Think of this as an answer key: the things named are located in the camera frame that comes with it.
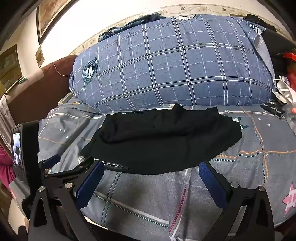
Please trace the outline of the brown headboard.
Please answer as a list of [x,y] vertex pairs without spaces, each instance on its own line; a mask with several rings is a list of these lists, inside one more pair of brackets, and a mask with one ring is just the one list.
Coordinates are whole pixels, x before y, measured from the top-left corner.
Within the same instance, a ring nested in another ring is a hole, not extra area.
[[69,55],[38,69],[5,95],[16,125],[44,119],[69,92],[69,76],[76,55]]

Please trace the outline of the black pants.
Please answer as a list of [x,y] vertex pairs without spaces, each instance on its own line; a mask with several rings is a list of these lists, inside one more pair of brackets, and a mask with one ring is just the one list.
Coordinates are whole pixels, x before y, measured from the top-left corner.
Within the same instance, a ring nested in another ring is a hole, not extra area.
[[242,138],[240,124],[217,108],[153,109],[109,114],[81,156],[106,169],[158,175],[210,161]]

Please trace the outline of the white crumpled plastic bag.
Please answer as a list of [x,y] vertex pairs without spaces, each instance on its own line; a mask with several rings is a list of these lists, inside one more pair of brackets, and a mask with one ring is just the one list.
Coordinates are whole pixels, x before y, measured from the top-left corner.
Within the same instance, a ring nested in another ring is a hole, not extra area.
[[290,87],[290,82],[285,76],[278,76],[274,78],[276,91],[272,90],[275,97],[284,104],[295,102],[295,91]]

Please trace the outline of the wooden cabinet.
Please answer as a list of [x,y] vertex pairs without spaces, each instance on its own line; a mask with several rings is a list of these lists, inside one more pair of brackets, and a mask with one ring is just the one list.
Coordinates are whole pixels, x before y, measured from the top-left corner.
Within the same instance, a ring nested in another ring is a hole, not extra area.
[[0,55],[0,93],[1,96],[20,78],[20,68],[17,46],[13,45]]

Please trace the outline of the blue plaid pillow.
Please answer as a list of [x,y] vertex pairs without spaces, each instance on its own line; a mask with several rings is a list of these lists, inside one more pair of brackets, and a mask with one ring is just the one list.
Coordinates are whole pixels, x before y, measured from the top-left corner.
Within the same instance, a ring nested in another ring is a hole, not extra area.
[[79,54],[70,90],[101,113],[170,103],[265,103],[276,86],[263,32],[234,16],[193,15],[141,24]]

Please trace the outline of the dark clothing behind pillow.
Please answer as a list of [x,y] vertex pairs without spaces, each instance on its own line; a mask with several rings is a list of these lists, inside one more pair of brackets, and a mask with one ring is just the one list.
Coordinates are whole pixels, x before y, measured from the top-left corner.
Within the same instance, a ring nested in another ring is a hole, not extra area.
[[142,25],[142,24],[146,24],[146,23],[150,23],[150,22],[154,22],[154,21],[157,21],[157,20],[161,20],[161,19],[165,19],[166,17],[159,14],[159,13],[152,13],[152,14],[149,14],[149,15],[144,15],[144,16],[141,16],[139,18],[136,18],[135,20],[133,21],[130,21],[128,22],[127,24],[125,24],[124,26],[122,27],[112,27],[112,28],[109,28],[107,31],[103,32],[102,34],[100,34],[98,36],[98,42],[101,42],[111,36],[114,36],[118,33],[121,33],[127,29],[130,29],[130,28],[133,28],[133,27],[136,27],[136,26],[139,26],[139,25]]

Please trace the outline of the black packet on bed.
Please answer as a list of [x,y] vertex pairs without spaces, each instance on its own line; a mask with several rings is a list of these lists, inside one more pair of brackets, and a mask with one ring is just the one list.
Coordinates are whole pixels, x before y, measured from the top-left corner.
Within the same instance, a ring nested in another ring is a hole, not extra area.
[[268,111],[270,114],[276,116],[277,118],[281,119],[284,114],[284,110],[282,109],[282,106],[278,102],[270,101],[262,104],[260,106],[265,111]]

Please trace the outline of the framed wall picture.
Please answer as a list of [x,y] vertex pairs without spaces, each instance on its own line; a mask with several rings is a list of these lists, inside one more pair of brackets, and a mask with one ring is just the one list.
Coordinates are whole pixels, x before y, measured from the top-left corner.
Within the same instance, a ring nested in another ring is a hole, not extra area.
[[37,7],[37,36],[41,45],[55,26],[56,22],[71,8],[77,0],[46,0]]

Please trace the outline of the grey patterned bed sheet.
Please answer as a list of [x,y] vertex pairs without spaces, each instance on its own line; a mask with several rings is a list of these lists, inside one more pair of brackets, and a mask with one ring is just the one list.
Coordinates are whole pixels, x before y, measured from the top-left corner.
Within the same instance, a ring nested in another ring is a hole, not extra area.
[[[258,105],[218,106],[242,126],[242,139],[211,161],[217,172],[244,188],[266,188],[275,226],[295,215],[295,134],[284,118]],[[39,160],[55,154],[52,173],[73,169],[79,152],[105,116],[71,99],[40,121]],[[218,208],[198,168],[156,176],[106,171],[83,214],[137,240],[202,240],[218,219]]]

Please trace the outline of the red object at right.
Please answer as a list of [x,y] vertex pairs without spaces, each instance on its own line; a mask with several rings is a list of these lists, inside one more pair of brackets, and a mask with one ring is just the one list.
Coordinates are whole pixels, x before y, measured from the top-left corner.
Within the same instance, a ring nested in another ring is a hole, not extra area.
[[290,86],[295,85],[295,54],[286,52],[283,53],[283,57],[288,62],[287,64],[287,78],[290,82]]

